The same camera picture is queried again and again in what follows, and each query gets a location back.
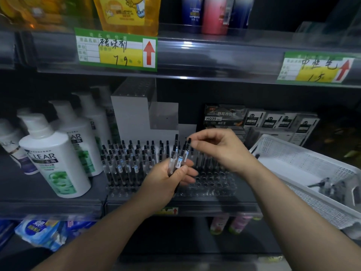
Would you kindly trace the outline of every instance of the yellow label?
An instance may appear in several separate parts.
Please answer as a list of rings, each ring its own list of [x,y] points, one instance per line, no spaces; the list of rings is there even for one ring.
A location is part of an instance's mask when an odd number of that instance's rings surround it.
[[[166,207],[155,213],[156,215],[178,215],[178,207]]]
[[[123,66],[143,66],[143,50],[127,48],[113,48],[99,46],[101,63]]]
[[[143,26],[145,0],[99,0],[108,24]]]
[[[338,70],[330,69],[327,66],[314,68],[312,65],[301,67],[295,81],[317,81],[320,83],[331,83],[335,79]]]

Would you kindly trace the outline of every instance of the green price tag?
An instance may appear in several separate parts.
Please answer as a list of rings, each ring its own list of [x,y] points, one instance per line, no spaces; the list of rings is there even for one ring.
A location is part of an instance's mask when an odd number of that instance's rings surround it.
[[[342,83],[354,59],[347,53],[285,52],[277,80]]]
[[[157,71],[158,38],[75,28],[79,63]]]

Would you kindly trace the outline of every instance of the plastic basket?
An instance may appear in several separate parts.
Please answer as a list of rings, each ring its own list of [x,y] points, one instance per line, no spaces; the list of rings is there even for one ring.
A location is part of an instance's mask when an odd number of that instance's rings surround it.
[[[338,229],[361,223],[361,213],[307,186],[329,177],[332,183],[361,182],[361,170],[303,147],[262,135],[250,152],[302,200]]]

